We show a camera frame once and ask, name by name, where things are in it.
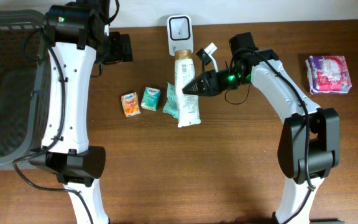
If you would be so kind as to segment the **teal wet wipes packet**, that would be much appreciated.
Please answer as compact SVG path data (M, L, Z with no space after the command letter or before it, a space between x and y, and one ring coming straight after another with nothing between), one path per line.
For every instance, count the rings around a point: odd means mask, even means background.
M167 101L163 107L163 112L178 119L177 96L175 86L171 83L167 83Z

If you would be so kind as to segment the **orange Kleenex tissue pack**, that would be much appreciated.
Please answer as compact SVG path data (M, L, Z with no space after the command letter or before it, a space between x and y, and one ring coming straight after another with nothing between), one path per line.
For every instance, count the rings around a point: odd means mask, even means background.
M139 99L136 92L122 95L121 103L126 117L141 114L139 107Z

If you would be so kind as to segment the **teal Kleenex tissue pack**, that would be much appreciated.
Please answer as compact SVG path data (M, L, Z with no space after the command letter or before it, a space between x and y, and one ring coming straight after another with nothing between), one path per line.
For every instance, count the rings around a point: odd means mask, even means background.
M161 91L156 88L146 87L141 101L141 107L145 110L156 111Z

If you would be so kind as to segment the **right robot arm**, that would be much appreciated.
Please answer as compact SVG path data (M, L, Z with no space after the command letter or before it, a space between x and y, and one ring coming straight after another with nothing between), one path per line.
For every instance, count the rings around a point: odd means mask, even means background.
M272 49L256 47L252 34L229 41L232 58L223 70L206 71L181 87L186 95L216 96L251 84L271 104L283 123L277 157L285 175L280 205L271 223L310 223L316 192L339 164L340 120L304 94Z

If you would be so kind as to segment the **grey plastic mesh basket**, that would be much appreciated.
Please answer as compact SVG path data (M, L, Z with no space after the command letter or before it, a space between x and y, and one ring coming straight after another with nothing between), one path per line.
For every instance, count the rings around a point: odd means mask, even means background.
M41 147L47 126L50 62L38 34L44 16L35 10L0 11L0 170Z

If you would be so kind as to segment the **white barcode scanner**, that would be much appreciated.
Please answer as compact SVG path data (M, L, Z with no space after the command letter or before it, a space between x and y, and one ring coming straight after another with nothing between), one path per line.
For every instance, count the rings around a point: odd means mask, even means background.
M167 19L168 49L171 56L179 50L194 51L192 22L190 16L174 15Z

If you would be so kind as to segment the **white tube brown cap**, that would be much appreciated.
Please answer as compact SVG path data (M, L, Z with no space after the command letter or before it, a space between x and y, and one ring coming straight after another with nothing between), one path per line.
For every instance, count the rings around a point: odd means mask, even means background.
M195 68L191 50L175 52L175 94L177 98L178 127L200 124L197 95L183 93L183 88L195 78Z

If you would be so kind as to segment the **red purple plastic pack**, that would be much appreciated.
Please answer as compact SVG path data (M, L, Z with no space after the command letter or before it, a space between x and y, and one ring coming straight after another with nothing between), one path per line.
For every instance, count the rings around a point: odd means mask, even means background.
M305 65L312 95L346 94L352 87L345 56L309 56Z

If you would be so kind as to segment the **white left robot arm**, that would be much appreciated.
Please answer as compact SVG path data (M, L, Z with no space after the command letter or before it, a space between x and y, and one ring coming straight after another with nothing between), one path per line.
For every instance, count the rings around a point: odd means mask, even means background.
M109 223L100 189L106 163L102 146L91 146L87 108L94 65L131 62L129 35L110 32L109 0L53 5L39 32L50 59L47 127L29 162L56 175L78 223Z

